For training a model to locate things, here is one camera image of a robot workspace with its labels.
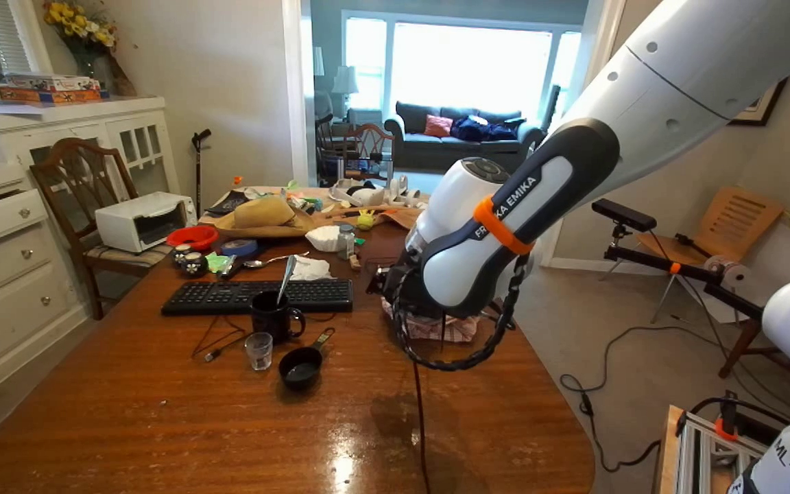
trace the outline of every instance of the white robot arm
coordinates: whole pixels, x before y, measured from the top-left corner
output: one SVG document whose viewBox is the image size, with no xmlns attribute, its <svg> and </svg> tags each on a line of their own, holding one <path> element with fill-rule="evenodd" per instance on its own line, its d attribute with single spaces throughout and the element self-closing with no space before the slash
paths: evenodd
<svg viewBox="0 0 790 494">
<path fill-rule="evenodd" d="M 664 0 L 514 176 L 461 159 L 443 178 L 388 279 L 393 307 L 481 313 L 565 211 L 673 161 L 787 74 L 790 0 Z M 790 334 L 790 291 L 762 325 Z"/>
</svg>

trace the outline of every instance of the sofa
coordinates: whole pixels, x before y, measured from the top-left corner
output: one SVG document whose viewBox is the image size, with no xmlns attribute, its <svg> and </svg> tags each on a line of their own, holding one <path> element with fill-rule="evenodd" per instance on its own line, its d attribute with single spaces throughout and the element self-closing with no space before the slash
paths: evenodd
<svg viewBox="0 0 790 494">
<path fill-rule="evenodd" d="M 483 111 L 476 106 L 429 106 L 395 100 L 384 119 L 393 133 L 399 170 L 444 172 L 461 155 L 487 155 L 516 170 L 531 144 L 544 136 L 522 111 Z"/>
</svg>

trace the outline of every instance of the white cabinet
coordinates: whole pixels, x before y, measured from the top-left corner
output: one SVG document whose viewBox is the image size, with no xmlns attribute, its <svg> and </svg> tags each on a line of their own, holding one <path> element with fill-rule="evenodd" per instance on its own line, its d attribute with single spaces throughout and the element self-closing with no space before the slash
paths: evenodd
<svg viewBox="0 0 790 494">
<path fill-rule="evenodd" d="M 0 380 L 77 328 L 86 291 L 27 167 L 62 136 L 118 148 L 138 188 L 175 188 L 163 97 L 0 115 Z"/>
</svg>

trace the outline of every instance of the white wall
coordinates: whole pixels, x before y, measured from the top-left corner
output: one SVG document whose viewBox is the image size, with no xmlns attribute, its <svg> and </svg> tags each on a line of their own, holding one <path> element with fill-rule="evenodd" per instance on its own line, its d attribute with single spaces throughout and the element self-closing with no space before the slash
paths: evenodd
<svg viewBox="0 0 790 494">
<path fill-rule="evenodd" d="M 657 1 L 627 0 L 618 43 L 644 18 Z M 662 232 L 692 231 L 721 184 L 740 184 L 790 211 L 790 82 L 769 125 L 727 125 L 692 148 L 669 167 L 629 184 L 610 198 L 658 217 Z M 565 266 L 598 266 L 610 244 L 612 222 L 591 206 L 570 211 L 558 235 L 555 259 Z"/>
<path fill-rule="evenodd" d="M 308 180 L 303 103 L 303 0 L 100 0 L 118 28 L 118 59 L 144 95 L 167 97 L 182 188 L 195 188 L 193 133 L 203 150 L 203 206 L 230 187 Z"/>
</svg>

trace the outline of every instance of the wooden table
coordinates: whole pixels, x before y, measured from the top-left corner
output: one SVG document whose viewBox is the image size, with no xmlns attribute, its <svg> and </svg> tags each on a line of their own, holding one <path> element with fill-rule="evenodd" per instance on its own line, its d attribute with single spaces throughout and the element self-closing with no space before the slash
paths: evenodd
<svg viewBox="0 0 790 494">
<path fill-rule="evenodd" d="M 303 342 L 337 325 L 310 394 L 285 391 L 274 368 L 247 369 L 240 344 L 193 358 L 208 325 L 251 318 L 159 316 L 182 281 L 159 266 L 0 425 L 0 491 L 426 491 L 414 365 L 365 292 L 404 232 L 370 235 L 363 270 L 329 258 L 355 310 L 308 318 Z M 518 328 L 481 368 L 421 368 L 421 383 L 432 491 L 591 491 L 591 441 Z"/>
</svg>

